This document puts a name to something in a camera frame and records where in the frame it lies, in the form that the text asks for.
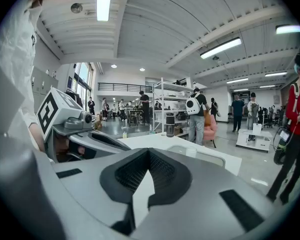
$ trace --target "pink armchair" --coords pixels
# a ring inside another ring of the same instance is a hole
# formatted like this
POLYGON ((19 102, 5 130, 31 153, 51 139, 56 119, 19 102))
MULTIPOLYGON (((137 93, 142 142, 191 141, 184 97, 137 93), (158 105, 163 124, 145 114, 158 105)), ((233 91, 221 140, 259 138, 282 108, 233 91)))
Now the pink armchair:
POLYGON ((210 115, 210 118, 211 118, 211 125, 204 127, 203 140, 212 141, 214 147, 217 148, 215 144, 215 134, 217 132, 218 126, 213 114, 210 115))

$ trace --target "gray cabinet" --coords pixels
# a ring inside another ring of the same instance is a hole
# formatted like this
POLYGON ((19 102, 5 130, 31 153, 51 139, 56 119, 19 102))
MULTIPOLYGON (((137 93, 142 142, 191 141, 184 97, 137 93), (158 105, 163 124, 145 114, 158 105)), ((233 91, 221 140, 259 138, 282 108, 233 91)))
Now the gray cabinet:
POLYGON ((52 87, 58 88, 58 80, 34 67, 31 75, 31 85, 34 100, 34 112, 37 113, 42 101, 52 87))

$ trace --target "red shirt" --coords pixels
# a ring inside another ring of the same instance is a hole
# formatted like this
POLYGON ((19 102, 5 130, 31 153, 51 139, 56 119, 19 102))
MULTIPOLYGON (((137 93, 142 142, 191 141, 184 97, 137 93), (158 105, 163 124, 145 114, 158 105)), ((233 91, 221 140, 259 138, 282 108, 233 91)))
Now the red shirt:
POLYGON ((296 100, 295 88, 291 86, 289 90, 289 99, 288 99, 288 104, 286 106, 285 115, 288 119, 291 119, 290 131, 293 131, 296 126, 294 134, 300 135, 300 122, 297 123, 298 120, 297 118, 300 113, 300 87, 299 87, 299 98, 296 103, 296 109, 295 112, 293 112, 295 100, 296 100))

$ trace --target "white table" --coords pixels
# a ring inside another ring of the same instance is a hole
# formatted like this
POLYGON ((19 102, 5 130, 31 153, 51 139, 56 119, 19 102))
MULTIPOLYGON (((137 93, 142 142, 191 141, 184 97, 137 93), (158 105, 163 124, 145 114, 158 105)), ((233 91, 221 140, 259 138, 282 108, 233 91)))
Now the white table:
POLYGON ((137 148, 157 148, 161 150, 167 150, 172 146, 182 146, 184 148, 194 147, 196 148, 197 152, 197 159, 200 158, 200 153, 207 154, 209 156, 222 158, 225 161, 225 169, 229 172, 233 173, 234 175, 238 176, 239 169, 241 166, 242 159, 239 157, 235 157, 226 153, 222 153, 205 146, 200 146, 193 142, 187 141, 185 139, 179 137, 167 137, 166 133, 157 133, 157 134, 150 134, 145 136, 139 137, 131 137, 131 138, 121 138, 119 139, 121 142, 129 146, 131 149, 137 148))
POLYGON ((253 130, 240 129, 236 145, 256 150, 262 150, 268 153, 272 138, 272 134, 268 131, 262 130, 260 134, 253 134, 253 130), (255 140, 248 141, 249 135, 254 135, 255 140))

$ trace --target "thermos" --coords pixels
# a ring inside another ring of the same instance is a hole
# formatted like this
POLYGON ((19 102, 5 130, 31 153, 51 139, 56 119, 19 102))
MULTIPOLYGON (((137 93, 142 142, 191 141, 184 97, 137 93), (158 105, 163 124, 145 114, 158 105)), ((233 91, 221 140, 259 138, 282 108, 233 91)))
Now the thermos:
POLYGON ((175 116, 173 113, 167 113, 166 119, 166 136, 169 138, 172 138, 175 136, 175 116))

